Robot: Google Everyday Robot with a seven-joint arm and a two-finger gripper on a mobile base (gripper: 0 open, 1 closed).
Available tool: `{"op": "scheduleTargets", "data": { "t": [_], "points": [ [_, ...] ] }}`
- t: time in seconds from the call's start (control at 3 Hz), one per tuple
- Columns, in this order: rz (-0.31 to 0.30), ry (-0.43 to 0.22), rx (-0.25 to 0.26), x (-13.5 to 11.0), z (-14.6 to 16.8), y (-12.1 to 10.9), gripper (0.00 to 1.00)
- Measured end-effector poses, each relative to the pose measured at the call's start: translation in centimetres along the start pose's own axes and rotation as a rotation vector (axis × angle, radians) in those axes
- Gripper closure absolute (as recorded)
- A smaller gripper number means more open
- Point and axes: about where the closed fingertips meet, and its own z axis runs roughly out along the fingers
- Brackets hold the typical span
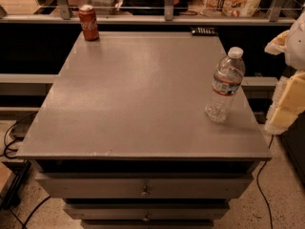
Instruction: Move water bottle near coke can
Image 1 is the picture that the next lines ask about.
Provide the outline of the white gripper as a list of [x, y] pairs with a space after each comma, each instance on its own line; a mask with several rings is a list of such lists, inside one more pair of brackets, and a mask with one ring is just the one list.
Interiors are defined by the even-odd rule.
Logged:
[[[304, 71], [305, 12], [295, 20], [288, 31], [280, 33], [270, 41], [264, 51], [273, 55], [285, 52], [286, 64], [298, 71]], [[272, 101], [264, 128], [271, 135], [281, 135], [305, 111], [305, 72], [296, 72], [291, 77], [281, 76]]]

